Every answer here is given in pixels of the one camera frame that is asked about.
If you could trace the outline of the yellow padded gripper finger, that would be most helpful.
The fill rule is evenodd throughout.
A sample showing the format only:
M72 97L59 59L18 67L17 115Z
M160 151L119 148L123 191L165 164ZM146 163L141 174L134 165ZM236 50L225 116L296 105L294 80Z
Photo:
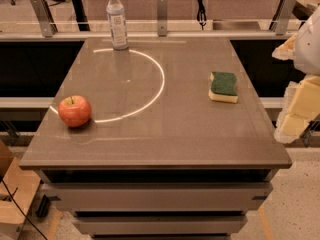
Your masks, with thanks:
M319 115L320 77L307 75L299 83L290 82L276 121L274 138L283 144L292 143Z
M297 35L294 34L290 38L288 38L283 44L278 46L272 52L272 57L279 60L292 60L296 37Z

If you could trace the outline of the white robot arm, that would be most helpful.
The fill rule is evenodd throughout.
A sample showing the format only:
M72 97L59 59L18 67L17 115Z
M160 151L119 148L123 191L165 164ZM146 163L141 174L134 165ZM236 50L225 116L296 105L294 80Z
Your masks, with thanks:
M305 74L299 83L286 87L274 138L280 143L297 140L320 115L320 7L272 56L279 60L292 60L294 68Z

